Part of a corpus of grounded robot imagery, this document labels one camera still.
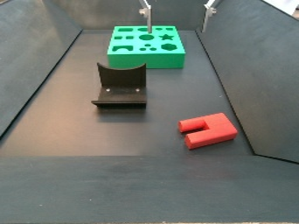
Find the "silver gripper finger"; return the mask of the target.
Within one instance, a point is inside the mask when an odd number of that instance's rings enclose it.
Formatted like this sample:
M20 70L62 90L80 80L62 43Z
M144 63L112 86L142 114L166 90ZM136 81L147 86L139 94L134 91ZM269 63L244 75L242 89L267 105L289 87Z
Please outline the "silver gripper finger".
M204 19L203 19L203 25L202 25L203 32L206 32L207 30L210 18L218 11L215 8L215 4L216 4L216 0L208 0L208 2L204 4L206 13L204 13Z
M147 2L147 0L139 0L142 4L142 9L139 10L139 14L144 16L147 22L147 31L152 32L152 6Z

